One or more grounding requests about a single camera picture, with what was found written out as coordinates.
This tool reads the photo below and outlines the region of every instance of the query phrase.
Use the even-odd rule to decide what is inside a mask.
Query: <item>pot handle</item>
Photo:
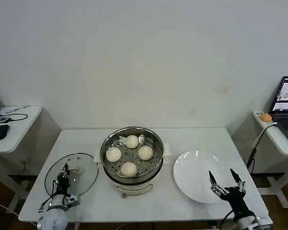
[[[169,164],[169,162],[171,161],[172,154],[171,154],[171,150],[170,150],[168,143],[164,144],[164,151],[163,151],[162,157],[163,157],[163,162],[165,164]]]
[[[100,152],[99,150],[95,150],[95,155],[94,155],[94,159],[93,159],[94,163],[97,163],[97,165],[100,167],[102,167],[102,163],[101,163],[101,159],[100,159]]]

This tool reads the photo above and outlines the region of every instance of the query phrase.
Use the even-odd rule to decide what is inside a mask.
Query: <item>laptop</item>
[[[288,77],[283,77],[269,114],[288,138]]]

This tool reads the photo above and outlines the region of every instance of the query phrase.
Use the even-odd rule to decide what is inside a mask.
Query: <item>robotic arm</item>
[[[234,216],[234,222],[241,230],[265,230],[270,229],[271,224],[261,224],[260,219],[249,210],[243,198],[246,194],[245,181],[242,181],[237,173],[232,169],[230,172],[237,183],[234,187],[221,187],[216,183],[212,173],[209,171],[211,190],[222,200],[229,202]]]
[[[80,204],[80,200],[76,195],[68,193],[70,169],[67,164],[64,165],[62,171],[52,183],[52,194],[44,201],[38,212],[43,212],[44,205],[51,199],[48,210],[44,217],[37,222],[38,230],[65,230],[68,224],[65,212],[74,206]]]

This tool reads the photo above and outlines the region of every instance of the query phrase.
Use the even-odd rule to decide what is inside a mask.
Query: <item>steamer basket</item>
[[[139,146],[129,149],[125,146],[125,139],[129,135],[139,138]],[[150,146],[153,149],[153,157],[143,161],[138,156],[138,150],[142,146]],[[111,147],[117,147],[121,151],[121,158],[117,162],[109,162],[106,152]],[[141,127],[127,127],[112,133],[103,142],[100,149],[100,159],[105,172],[110,179],[123,185],[137,185],[151,180],[160,171],[163,164],[164,147],[160,137],[153,131]],[[135,177],[124,177],[120,173],[121,166],[126,162],[132,162],[137,167]]]

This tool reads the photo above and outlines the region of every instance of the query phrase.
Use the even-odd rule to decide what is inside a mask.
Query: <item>wall stain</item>
[[[229,85],[222,85],[222,86],[220,86],[220,87],[218,87],[216,89],[216,93],[218,93],[218,94],[228,94],[229,91],[230,91],[230,88],[231,87]]]
[[[190,112],[189,112],[189,114],[191,116],[195,116],[195,115],[197,115],[197,113],[198,113],[198,109],[197,108],[194,108],[194,109],[190,110]]]

